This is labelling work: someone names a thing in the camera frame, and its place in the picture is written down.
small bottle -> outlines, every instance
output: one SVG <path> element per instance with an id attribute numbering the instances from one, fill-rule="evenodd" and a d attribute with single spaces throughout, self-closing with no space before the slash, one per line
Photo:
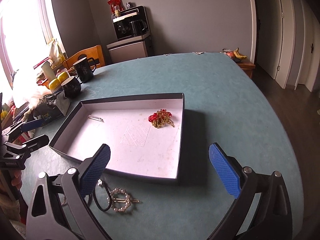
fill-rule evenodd
<path id="1" fill-rule="evenodd" d="M 131 2 L 127 2 L 127 9 L 132 8 L 132 3 Z"/>
<path id="2" fill-rule="evenodd" d="M 120 7 L 119 5 L 116 5 L 113 7 L 115 9 L 115 18 L 118 18 L 121 16 L 121 13 L 120 13 Z"/>

black tissue package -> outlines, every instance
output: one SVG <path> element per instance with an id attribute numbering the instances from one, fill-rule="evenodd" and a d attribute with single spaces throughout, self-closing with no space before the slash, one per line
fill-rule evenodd
<path id="1" fill-rule="evenodd" d="M 43 96 L 36 106 L 33 116 L 42 119 L 42 126 L 66 116 L 70 100 L 65 97 L 64 91 Z"/>

gray wall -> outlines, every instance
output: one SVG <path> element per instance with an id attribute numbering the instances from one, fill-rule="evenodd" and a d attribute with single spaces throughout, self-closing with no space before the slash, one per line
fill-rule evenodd
<path id="1" fill-rule="evenodd" d="M 295 86 L 300 65 L 303 56 L 303 42 L 304 42 L 304 19 L 303 19 L 303 11 L 301 0 L 292 0 L 293 1 L 293 9 L 295 14 L 295 22 L 296 22 L 296 37 L 294 43 L 294 53 L 292 58 L 291 69 L 289 72 L 289 77 L 287 81 L 287 85 Z"/>
<path id="2" fill-rule="evenodd" d="M 103 45 L 116 41 L 108 0 L 89 0 Z M 250 0 L 122 0 L 148 8 L 157 55 L 236 49 L 250 56 Z"/>
<path id="3" fill-rule="evenodd" d="M 88 0 L 52 0 L 52 7 L 68 57 L 101 44 Z"/>

red beaded hair clip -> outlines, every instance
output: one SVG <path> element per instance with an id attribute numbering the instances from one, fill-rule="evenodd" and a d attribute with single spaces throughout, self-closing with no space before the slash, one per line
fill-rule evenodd
<path id="1" fill-rule="evenodd" d="M 160 128 L 164 126 L 166 123 L 174 127 L 174 123 L 170 119 L 172 114 L 168 112 L 166 109 L 160 109 L 156 113 L 149 116 L 148 120 L 152 123 L 152 125 L 156 128 Z"/>

black mug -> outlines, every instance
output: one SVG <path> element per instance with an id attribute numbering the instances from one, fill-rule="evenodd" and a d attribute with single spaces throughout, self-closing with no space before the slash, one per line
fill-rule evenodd
<path id="1" fill-rule="evenodd" d="M 142 35 L 142 31 L 145 29 L 142 20 L 136 20 L 130 22 L 131 35 L 132 36 L 140 36 Z"/>
<path id="2" fill-rule="evenodd" d="M 81 84 L 76 77 L 71 76 L 62 82 L 61 86 L 64 90 L 64 95 L 67 98 L 75 98 L 81 92 Z"/>
<path id="3" fill-rule="evenodd" d="M 94 69 L 91 70 L 90 66 L 89 66 L 89 60 L 92 59 L 93 63 L 94 63 Z M 93 72 L 96 70 L 97 65 L 94 62 L 94 58 L 90 57 L 87 59 L 87 57 L 84 57 L 80 60 L 78 60 L 76 63 L 73 64 L 73 66 L 75 67 L 75 70 L 77 72 L 78 77 L 80 78 L 80 80 L 83 83 L 88 82 L 89 80 L 91 80 L 93 78 Z"/>

